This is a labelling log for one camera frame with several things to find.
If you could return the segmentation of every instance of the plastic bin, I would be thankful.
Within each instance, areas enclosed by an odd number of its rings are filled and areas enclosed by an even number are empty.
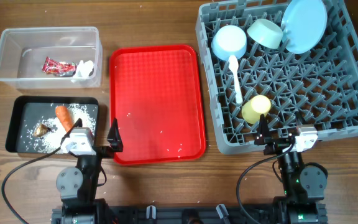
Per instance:
[[[223,154],[264,147],[254,145],[259,124],[248,124],[242,119],[241,105],[234,101],[234,82],[228,63],[220,61],[210,49],[213,36],[228,24],[247,30],[259,18],[280,25],[290,0],[277,2],[213,2],[199,9],[196,35],[208,81],[216,142]],[[270,98],[268,125],[276,137],[296,132],[296,111],[316,126],[320,140],[358,136],[358,38],[344,1],[324,3],[328,23],[315,48],[295,55],[285,49],[287,43],[272,50],[248,38],[247,53],[239,60],[244,102],[255,95]]]
[[[62,78],[42,72],[45,59],[94,62],[83,78]],[[6,29],[0,40],[0,81],[20,89],[92,88],[101,83],[103,49],[95,27]]]

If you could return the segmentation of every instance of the cup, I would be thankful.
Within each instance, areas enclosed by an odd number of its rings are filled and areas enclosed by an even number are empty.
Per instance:
[[[261,114],[267,115],[271,107],[272,103],[266,96],[257,95],[242,106],[241,115],[249,124],[255,124],[259,121]]]
[[[247,32],[254,41],[270,49],[277,49],[283,39],[281,28],[267,19],[257,19]]]

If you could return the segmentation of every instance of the dish rack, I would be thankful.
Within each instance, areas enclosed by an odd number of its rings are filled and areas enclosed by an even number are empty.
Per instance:
[[[223,154],[263,150],[254,145],[259,122],[242,119],[235,103],[234,82],[228,63],[219,60],[211,42],[219,28],[243,30],[260,18],[280,26],[290,0],[212,2],[200,7],[196,35],[206,71],[210,109],[218,149]],[[288,52],[288,41],[277,50],[251,38],[239,59],[239,82],[244,102],[265,95],[272,102],[267,115],[273,136],[296,133],[295,112],[316,126],[319,140],[358,136],[358,38],[343,0],[324,1],[327,28],[320,42],[301,55]]]

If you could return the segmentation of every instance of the bowl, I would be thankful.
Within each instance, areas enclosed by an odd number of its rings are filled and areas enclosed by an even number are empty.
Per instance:
[[[241,58],[247,49],[246,33],[237,26],[220,28],[212,40],[212,51],[219,59],[227,61],[231,55]]]
[[[283,39],[281,28],[267,19],[257,19],[247,32],[254,41],[270,49],[277,49]]]

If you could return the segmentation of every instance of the white spoon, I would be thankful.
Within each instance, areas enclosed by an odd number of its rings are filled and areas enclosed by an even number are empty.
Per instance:
[[[237,71],[239,69],[239,62],[237,61],[237,57],[234,55],[230,55],[228,62],[229,62],[229,69],[233,73],[233,78],[234,78],[234,91],[236,92],[236,103],[242,105],[242,93],[240,88],[239,77],[237,75]]]

